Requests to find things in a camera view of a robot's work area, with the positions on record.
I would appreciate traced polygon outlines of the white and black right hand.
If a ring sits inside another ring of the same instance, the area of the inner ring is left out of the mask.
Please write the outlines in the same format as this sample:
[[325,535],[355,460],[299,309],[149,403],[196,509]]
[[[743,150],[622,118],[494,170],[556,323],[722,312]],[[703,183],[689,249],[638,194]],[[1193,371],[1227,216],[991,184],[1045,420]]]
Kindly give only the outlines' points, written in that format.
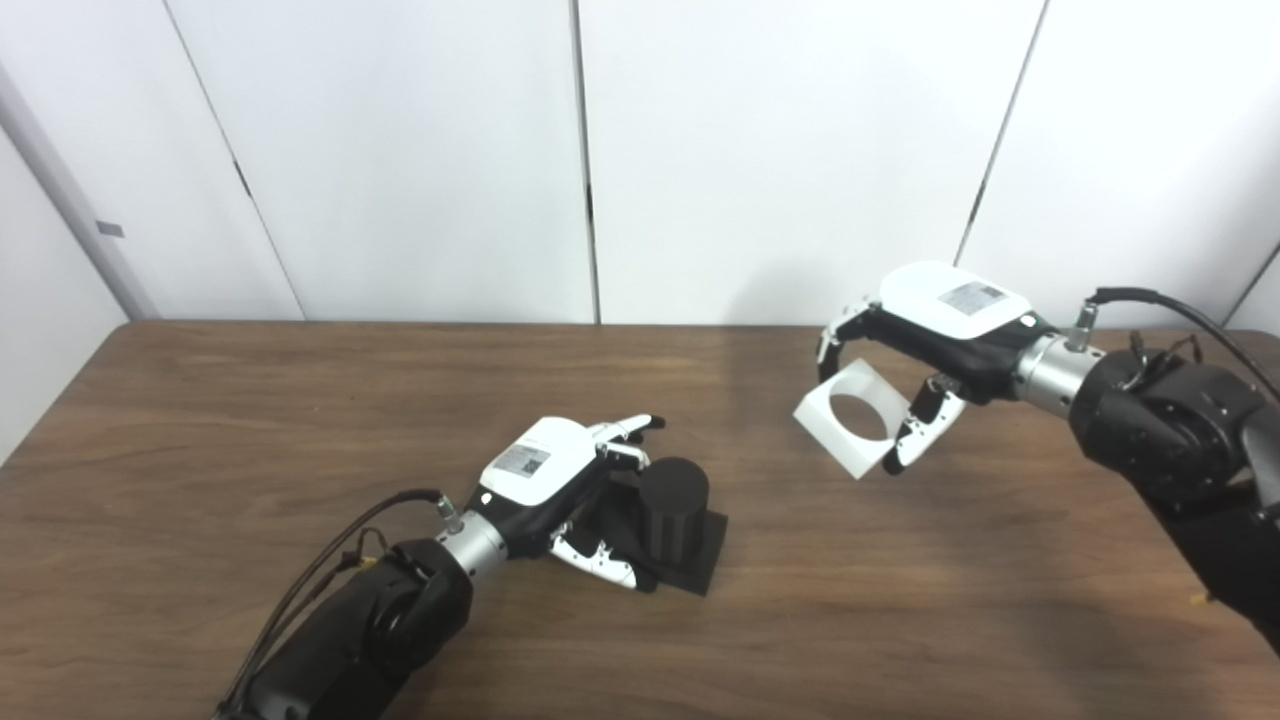
[[[881,465],[899,474],[914,464],[970,406],[1014,401],[1027,373],[1023,356],[1057,328],[1024,296],[946,263],[913,263],[882,279],[877,295],[846,307],[820,332],[815,347],[818,387],[795,418],[852,478]],[[869,340],[932,369],[906,400],[869,363],[840,365],[851,342]],[[845,429],[831,397],[870,405],[886,439]]]

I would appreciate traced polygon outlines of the white and black left hand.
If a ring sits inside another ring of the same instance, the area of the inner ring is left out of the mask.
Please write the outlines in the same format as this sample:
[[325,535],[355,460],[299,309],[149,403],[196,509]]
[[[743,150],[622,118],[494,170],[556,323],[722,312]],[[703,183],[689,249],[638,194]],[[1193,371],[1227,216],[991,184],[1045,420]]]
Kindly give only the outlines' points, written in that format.
[[504,561],[550,555],[580,571],[630,591],[650,593],[657,580],[573,515],[621,471],[644,471],[650,459],[644,430],[666,419],[637,414],[584,425],[544,416],[481,471],[460,528],[442,534],[471,578]]

